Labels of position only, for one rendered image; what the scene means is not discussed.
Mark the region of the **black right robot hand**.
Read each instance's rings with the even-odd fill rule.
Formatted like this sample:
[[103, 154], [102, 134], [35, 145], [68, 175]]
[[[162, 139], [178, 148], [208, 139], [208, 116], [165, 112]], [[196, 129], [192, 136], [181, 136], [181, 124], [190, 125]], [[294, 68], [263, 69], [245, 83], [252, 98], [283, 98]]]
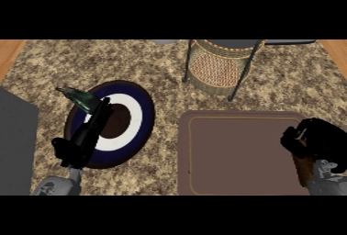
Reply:
[[288, 127], [280, 144], [301, 159], [347, 163], [347, 132], [319, 118], [305, 118], [297, 127]]

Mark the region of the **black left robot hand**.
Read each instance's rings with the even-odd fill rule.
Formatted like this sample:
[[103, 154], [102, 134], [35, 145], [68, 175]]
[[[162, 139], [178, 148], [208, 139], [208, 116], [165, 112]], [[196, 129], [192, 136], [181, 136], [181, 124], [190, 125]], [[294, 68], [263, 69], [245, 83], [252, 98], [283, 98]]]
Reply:
[[106, 97], [99, 104], [87, 123], [78, 127], [72, 137], [53, 138], [56, 157], [60, 159], [60, 166], [82, 169], [88, 164], [94, 151], [99, 135], [108, 123], [112, 114], [109, 98]]

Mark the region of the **brown rectangular tray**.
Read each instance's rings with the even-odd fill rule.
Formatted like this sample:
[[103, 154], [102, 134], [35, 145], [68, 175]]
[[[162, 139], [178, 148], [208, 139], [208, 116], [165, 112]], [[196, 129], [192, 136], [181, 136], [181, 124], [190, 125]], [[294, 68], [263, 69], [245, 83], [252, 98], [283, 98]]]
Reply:
[[178, 119], [177, 192], [196, 196], [305, 196], [280, 137], [289, 111], [189, 111]]

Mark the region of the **round navy white brown placemat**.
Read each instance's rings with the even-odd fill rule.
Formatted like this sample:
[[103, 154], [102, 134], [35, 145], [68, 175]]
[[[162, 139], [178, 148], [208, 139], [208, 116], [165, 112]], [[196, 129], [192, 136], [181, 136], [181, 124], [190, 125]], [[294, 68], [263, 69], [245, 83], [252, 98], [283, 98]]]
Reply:
[[[85, 167], [106, 169], [122, 164], [149, 140], [155, 125], [155, 104], [142, 86], [124, 80], [99, 84], [88, 93], [100, 99], [100, 103], [106, 97], [109, 98], [112, 114]], [[81, 124], [88, 122], [91, 114], [74, 105], [63, 139], [72, 137]]]

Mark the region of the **dark grey appliance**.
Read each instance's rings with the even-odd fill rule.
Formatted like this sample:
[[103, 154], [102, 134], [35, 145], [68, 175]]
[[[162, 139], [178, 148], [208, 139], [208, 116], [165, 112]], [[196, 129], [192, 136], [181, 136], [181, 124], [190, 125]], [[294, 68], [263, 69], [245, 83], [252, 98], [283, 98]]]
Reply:
[[0, 196], [28, 196], [38, 108], [0, 87]]

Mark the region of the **dark green glass bottle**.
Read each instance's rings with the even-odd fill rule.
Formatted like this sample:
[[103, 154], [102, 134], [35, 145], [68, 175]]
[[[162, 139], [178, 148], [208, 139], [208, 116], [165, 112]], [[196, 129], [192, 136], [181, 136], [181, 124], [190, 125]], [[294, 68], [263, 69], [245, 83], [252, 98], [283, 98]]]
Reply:
[[88, 92], [84, 92], [72, 87], [57, 87], [65, 97], [74, 102], [85, 113], [91, 114], [100, 104], [100, 99]]

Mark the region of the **wicker tiered basket metal frame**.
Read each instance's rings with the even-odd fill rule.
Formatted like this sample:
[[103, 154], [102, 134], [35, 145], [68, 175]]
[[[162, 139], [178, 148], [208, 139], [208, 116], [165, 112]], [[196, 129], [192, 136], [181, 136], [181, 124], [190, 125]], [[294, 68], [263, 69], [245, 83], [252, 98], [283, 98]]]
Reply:
[[190, 39], [181, 82], [232, 101], [264, 45], [264, 39]]

